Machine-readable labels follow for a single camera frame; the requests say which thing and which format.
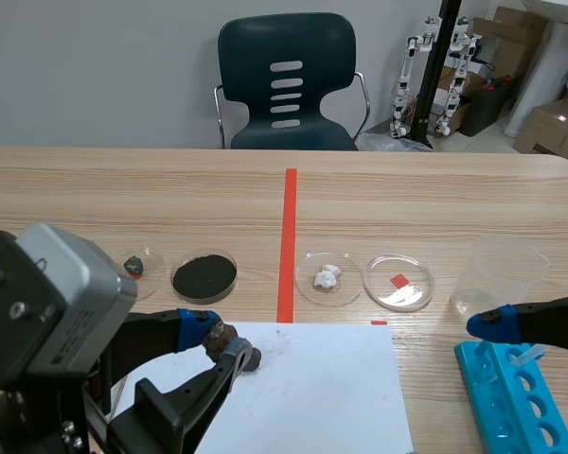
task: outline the white sink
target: white sink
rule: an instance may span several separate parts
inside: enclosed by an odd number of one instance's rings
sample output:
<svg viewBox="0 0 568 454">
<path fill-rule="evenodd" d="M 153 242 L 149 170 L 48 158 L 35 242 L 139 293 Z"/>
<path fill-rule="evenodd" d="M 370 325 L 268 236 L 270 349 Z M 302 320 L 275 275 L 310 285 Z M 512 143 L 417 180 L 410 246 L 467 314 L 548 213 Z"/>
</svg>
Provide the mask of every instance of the white sink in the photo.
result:
<svg viewBox="0 0 568 454">
<path fill-rule="evenodd" d="M 553 21 L 551 37 L 503 128 L 517 137 L 533 107 L 555 101 L 568 79 L 568 0 L 522 0 L 530 12 Z"/>
<path fill-rule="evenodd" d="M 522 0 L 529 11 L 568 24 L 568 0 Z"/>
</svg>

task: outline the wooden table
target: wooden table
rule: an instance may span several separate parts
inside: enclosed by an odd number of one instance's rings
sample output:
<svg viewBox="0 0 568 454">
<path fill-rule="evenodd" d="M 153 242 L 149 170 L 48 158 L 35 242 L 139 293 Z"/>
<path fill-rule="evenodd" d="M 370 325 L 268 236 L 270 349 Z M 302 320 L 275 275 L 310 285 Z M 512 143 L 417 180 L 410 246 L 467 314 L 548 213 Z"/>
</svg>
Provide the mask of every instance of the wooden table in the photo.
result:
<svg viewBox="0 0 568 454">
<path fill-rule="evenodd" d="M 236 257 L 235 291 L 214 308 L 228 320 L 274 321 L 286 167 L 297 167 L 296 256 L 348 252 L 361 266 L 380 253 L 427 264 L 435 297 L 416 313 L 387 311 L 365 293 L 316 306 L 297 290 L 296 322 L 388 320 L 415 449 L 481 452 L 453 347 L 468 336 L 448 298 L 470 244 L 492 233 L 532 241 L 552 262 L 531 296 L 568 295 L 568 162 L 503 154 L 0 148 L 0 228 L 42 220 L 110 254 L 162 254 L 160 288 L 136 310 L 181 306 L 170 267 L 199 247 Z M 541 362 L 568 425 L 568 352 Z"/>
</svg>

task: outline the floor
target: floor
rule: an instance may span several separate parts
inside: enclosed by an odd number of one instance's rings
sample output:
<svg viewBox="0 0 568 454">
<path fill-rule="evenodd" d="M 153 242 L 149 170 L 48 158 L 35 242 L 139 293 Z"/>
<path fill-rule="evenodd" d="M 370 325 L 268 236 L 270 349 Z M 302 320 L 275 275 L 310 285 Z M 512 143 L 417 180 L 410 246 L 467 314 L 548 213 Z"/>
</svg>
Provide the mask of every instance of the floor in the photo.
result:
<svg viewBox="0 0 568 454">
<path fill-rule="evenodd" d="M 436 151 L 455 153 L 517 153 L 518 151 L 513 149 L 515 139 L 503 134 L 502 129 L 505 121 L 506 115 L 473 137 L 467 137 L 460 132 L 455 132 L 441 139 L 430 137 L 430 141 Z"/>
</svg>

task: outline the clear plastic beaker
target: clear plastic beaker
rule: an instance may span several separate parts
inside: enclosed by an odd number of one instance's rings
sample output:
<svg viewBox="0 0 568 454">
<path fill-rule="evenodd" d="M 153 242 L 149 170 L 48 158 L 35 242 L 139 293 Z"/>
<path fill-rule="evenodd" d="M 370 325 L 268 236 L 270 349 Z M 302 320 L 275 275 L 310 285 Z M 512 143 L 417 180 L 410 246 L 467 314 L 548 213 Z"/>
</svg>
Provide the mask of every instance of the clear plastic beaker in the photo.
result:
<svg viewBox="0 0 568 454">
<path fill-rule="evenodd" d="M 504 305 L 522 303 L 545 277 L 549 260 L 527 241 L 506 235 L 475 242 L 451 302 L 464 317 Z"/>
</svg>

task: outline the black chair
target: black chair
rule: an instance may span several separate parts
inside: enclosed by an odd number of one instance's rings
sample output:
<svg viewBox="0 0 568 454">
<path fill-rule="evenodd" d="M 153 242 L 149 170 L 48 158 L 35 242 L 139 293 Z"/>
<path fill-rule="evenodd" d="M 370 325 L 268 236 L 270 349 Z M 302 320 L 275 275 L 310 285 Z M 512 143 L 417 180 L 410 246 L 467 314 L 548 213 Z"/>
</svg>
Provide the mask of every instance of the black chair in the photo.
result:
<svg viewBox="0 0 568 454">
<path fill-rule="evenodd" d="M 231 148 L 357 149 L 354 140 L 368 120 L 370 101 L 355 64 L 353 27 L 338 14 L 277 14 L 226 24 L 219 35 L 222 85 L 214 90 L 222 148 L 220 89 L 250 114 Z M 320 102 L 351 85 L 354 76 L 362 84 L 366 115 L 352 139 L 322 116 Z"/>
</svg>

